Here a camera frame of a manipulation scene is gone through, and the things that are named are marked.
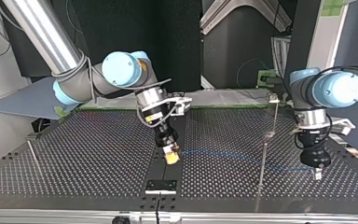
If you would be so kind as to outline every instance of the robotic arm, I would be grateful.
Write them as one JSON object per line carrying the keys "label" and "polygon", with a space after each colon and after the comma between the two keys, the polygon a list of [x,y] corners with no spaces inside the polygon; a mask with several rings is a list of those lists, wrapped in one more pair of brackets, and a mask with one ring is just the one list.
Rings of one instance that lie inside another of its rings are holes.
{"label": "robotic arm", "polygon": [[341,108],[358,102],[358,66],[332,67],[320,71],[310,68],[290,75],[295,117],[296,145],[302,149],[300,160],[313,168],[331,163],[325,140],[332,132],[333,121],[326,108]]}
{"label": "robotic arm", "polygon": [[170,116],[184,115],[190,98],[166,98],[152,64],[142,51],[113,52],[103,63],[90,59],[75,47],[47,0],[3,0],[56,77],[53,90],[63,104],[81,104],[95,95],[104,97],[121,89],[133,90],[141,122],[153,128],[158,147],[168,164],[179,160],[178,134]]}

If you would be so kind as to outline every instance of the gray panel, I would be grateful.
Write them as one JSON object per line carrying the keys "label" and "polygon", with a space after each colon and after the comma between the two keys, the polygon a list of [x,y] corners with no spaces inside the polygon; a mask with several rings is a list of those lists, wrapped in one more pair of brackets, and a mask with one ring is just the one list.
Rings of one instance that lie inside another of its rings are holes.
{"label": "gray panel", "polygon": [[139,210],[144,204],[155,143],[135,112],[75,113],[33,148],[38,161],[27,147],[1,161],[0,198],[20,197],[7,207]]}
{"label": "gray panel", "polygon": [[45,77],[0,100],[0,112],[34,118],[59,119],[54,107],[65,108],[66,112],[77,105],[64,105],[54,95],[55,77]]}

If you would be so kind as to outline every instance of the metal rod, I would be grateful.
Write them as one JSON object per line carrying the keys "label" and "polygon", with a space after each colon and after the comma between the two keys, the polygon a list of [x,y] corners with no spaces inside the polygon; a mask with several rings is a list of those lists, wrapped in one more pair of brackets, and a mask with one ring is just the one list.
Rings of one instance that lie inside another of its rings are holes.
{"label": "metal rod", "polygon": [[266,157],[267,157],[267,146],[269,144],[267,142],[264,143],[263,146],[263,156],[261,159],[261,171],[260,171],[260,179],[258,181],[258,187],[263,188],[263,178],[264,178],[264,170],[266,169]]}
{"label": "metal rod", "polygon": [[47,0],[3,1],[53,73],[64,73],[79,64],[80,52]]}
{"label": "metal rod", "polygon": [[28,147],[31,150],[32,156],[34,157],[34,162],[36,163],[37,170],[39,171],[40,176],[43,178],[43,172],[39,165],[39,159],[36,157],[36,154],[34,153],[34,147],[32,146],[31,141],[27,141]]}
{"label": "metal rod", "polygon": [[275,106],[274,126],[272,127],[272,132],[273,133],[275,133],[275,127],[277,125],[278,108],[279,108],[279,103],[277,103],[276,106]]}

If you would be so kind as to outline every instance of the green tape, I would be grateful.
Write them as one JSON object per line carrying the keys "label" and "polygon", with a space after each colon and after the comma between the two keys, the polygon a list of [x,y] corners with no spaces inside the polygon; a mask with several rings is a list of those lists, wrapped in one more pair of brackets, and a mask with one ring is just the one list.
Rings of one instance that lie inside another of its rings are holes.
{"label": "green tape", "polygon": [[322,7],[323,17],[339,16],[341,9],[344,6],[344,0],[324,0],[324,6]]}

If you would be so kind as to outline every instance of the end effector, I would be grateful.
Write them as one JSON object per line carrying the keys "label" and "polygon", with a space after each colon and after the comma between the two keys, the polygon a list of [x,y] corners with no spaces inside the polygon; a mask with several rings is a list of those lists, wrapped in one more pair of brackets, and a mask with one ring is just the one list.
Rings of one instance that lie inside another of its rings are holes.
{"label": "end effector", "polygon": [[331,163],[326,152],[325,140],[333,130],[332,119],[326,108],[341,108],[358,102],[358,68],[348,67],[328,72],[310,68],[290,75],[297,133],[303,145],[300,160],[314,167],[324,168]]}

